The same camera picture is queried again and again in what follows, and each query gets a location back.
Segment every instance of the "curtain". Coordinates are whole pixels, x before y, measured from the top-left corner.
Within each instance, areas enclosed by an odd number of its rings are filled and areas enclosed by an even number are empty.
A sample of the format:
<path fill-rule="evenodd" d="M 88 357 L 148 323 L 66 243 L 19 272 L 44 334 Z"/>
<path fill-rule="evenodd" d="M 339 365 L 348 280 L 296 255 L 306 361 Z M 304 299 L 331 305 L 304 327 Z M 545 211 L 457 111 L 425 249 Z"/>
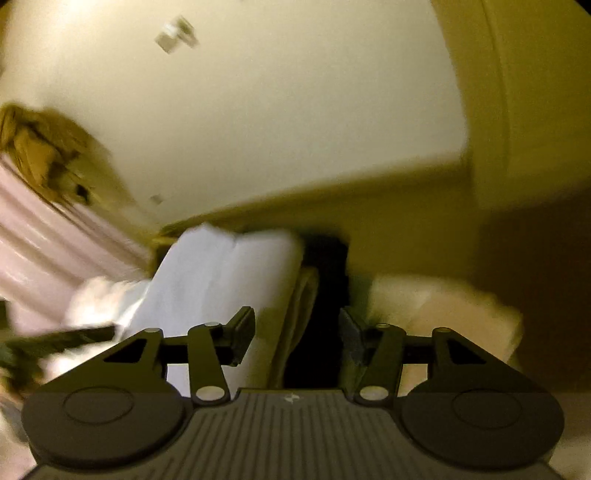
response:
<path fill-rule="evenodd" d="M 56 205 L 33 192 L 0 155 L 0 296 L 21 334 L 59 327 L 82 282 L 145 278 L 148 249 L 83 205 Z"/>

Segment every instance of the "crumpled brown object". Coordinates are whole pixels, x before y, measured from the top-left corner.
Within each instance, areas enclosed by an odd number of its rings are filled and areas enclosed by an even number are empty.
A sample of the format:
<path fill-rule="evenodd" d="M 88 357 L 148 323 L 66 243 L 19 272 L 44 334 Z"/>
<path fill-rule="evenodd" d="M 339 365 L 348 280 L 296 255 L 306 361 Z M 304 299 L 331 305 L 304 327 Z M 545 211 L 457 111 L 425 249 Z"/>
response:
<path fill-rule="evenodd" d="M 92 137 L 53 109 L 41 112 L 14 103 L 0 109 L 0 148 L 27 183 L 49 202 L 60 201 L 70 160 L 88 152 Z"/>

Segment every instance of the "white wall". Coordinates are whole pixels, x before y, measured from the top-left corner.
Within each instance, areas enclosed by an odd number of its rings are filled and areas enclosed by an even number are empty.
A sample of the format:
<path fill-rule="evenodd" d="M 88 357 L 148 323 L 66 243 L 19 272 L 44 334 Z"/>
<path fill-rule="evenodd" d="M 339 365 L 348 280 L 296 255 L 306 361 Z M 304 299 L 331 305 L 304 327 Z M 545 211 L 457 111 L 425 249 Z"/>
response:
<path fill-rule="evenodd" d="M 77 120 L 162 223 L 466 144 L 428 0 L 15 0 L 5 45 L 0 98 Z"/>

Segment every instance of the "pink fabric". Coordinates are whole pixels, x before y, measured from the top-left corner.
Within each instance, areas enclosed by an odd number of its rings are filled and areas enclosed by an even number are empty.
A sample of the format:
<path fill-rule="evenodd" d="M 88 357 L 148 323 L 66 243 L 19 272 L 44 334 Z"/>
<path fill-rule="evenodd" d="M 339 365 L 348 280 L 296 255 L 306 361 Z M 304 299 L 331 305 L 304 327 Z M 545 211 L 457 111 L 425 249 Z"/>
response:
<path fill-rule="evenodd" d="M 82 205 L 52 205 L 0 158 L 0 296 L 20 333 L 55 329 L 88 278 L 145 277 L 149 253 Z"/>

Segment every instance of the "white star logo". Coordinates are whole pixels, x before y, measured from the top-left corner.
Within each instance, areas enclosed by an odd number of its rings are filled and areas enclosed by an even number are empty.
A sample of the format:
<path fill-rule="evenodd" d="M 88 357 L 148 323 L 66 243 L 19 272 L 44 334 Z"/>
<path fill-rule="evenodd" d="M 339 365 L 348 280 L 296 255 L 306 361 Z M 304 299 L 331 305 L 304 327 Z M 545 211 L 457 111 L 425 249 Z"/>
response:
<path fill-rule="evenodd" d="M 300 396 L 296 395 L 295 393 L 292 393 L 290 395 L 286 395 L 285 397 L 283 397 L 283 400 L 288 401 L 289 403 L 291 403 L 293 405 L 294 402 L 300 400 Z"/>

